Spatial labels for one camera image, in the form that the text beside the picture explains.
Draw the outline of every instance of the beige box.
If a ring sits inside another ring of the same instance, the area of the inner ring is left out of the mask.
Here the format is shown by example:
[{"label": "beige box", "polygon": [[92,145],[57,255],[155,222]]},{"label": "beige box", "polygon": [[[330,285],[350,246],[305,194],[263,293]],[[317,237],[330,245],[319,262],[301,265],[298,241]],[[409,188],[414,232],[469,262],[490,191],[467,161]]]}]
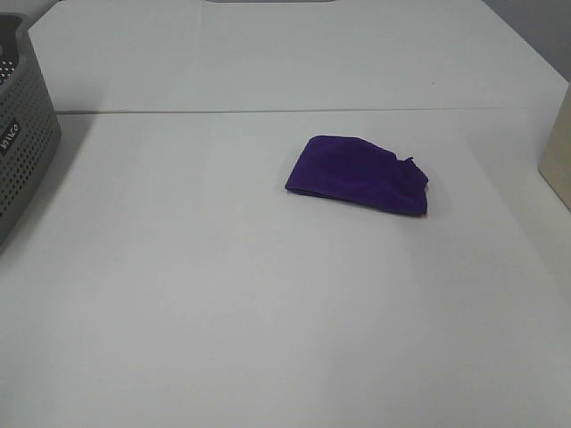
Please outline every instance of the beige box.
[{"label": "beige box", "polygon": [[571,210],[571,86],[551,132],[539,171]]}]

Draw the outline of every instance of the white surface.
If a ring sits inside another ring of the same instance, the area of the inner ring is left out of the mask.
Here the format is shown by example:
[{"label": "white surface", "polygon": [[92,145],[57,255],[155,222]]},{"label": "white surface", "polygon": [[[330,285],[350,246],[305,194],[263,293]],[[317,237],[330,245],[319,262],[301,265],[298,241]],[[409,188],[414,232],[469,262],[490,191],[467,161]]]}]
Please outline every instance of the white surface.
[{"label": "white surface", "polygon": [[567,87],[480,0],[71,0],[31,35],[60,111],[541,107]]},{"label": "white surface", "polygon": [[[63,117],[0,258],[0,426],[568,427],[555,113]],[[428,216],[286,193],[316,134],[414,155]]]}]

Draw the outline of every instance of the purple cloth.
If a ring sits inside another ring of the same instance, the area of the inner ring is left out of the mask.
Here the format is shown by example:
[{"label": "purple cloth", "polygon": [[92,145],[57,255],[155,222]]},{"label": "purple cloth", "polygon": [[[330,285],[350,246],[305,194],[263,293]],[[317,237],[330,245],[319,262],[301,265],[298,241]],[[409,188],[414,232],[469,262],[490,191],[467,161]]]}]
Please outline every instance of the purple cloth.
[{"label": "purple cloth", "polygon": [[315,136],[305,146],[285,188],[424,216],[428,178],[412,161],[360,138]]}]

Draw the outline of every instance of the basket label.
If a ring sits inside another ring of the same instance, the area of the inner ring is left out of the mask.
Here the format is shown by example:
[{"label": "basket label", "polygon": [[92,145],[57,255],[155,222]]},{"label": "basket label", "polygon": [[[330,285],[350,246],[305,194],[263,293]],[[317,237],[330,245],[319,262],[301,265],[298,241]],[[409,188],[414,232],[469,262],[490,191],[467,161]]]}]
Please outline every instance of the basket label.
[{"label": "basket label", "polygon": [[8,128],[6,128],[0,136],[0,154],[2,154],[2,156],[5,156],[8,153],[20,132],[21,126],[18,123],[18,120],[16,120],[16,118],[12,119]]}]

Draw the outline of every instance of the white table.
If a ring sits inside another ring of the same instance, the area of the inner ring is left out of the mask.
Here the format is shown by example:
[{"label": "white table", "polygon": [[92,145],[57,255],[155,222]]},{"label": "white table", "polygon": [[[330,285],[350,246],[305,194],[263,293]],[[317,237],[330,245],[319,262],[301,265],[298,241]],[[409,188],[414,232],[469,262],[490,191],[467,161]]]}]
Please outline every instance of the white table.
[{"label": "white table", "polygon": [[70,0],[31,36],[59,111],[541,108],[567,87],[481,0]]},{"label": "white table", "polygon": [[[555,113],[61,117],[0,258],[0,426],[568,426]],[[287,193],[316,134],[414,155],[428,216]]]}]

